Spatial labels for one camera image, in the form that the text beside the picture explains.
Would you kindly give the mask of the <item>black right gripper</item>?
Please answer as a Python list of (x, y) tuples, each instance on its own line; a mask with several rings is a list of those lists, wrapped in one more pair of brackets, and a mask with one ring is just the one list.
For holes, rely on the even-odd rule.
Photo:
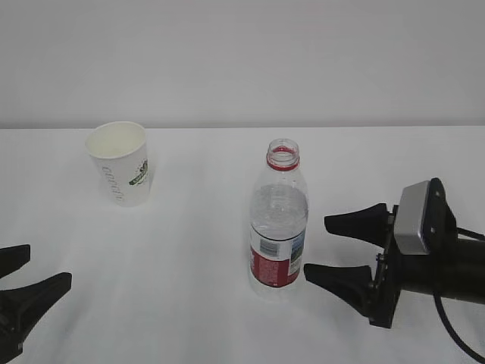
[[(424, 217), (424, 240), (428, 255), (410, 256), (400, 253), (393, 234), (399, 204), (387, 211), (385, 203), (340, 215), (324, 217), (328, 233), (351, 237), (383, 248), (377, 258), (374, 287), (377, 302), (372, 305), (372, 325), (390, 328), (402, 290), (434, 295), (444, 281), (443, 269), (452, 264), (458, 239), (455, 216), (447, 201), (442, 181), (429, 180), (430, 189)], [(364, 317), (370, 312), (371, 267), (333, 267), (306, 263), (306, 281), (315, 284), (349, 304)]]

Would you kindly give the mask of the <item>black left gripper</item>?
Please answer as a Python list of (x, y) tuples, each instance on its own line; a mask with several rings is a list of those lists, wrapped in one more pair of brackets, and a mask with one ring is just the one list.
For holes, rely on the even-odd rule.
[[(1, 248), (0, 278), (19, 270), (29, 261), (29, 244)], [(36, 284), (1, 290), (1, 363), (9, 363), (23, 353), (23, 334), (33, 330), (71, 285), (72, 274), (62, 272)]]

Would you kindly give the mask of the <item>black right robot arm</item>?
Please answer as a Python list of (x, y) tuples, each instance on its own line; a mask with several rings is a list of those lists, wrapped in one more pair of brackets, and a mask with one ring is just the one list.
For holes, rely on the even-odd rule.
[(435, 177), (403, 189), (389, 211), (378, 203), (357, 212), (328, 215), (327, 232), (382, 249), (377, 267), (306, 263), (306, 281), (349, 304), (373, 326), (390, 328), (402, 291), (484, 302), (484, 236), (458, 227)]

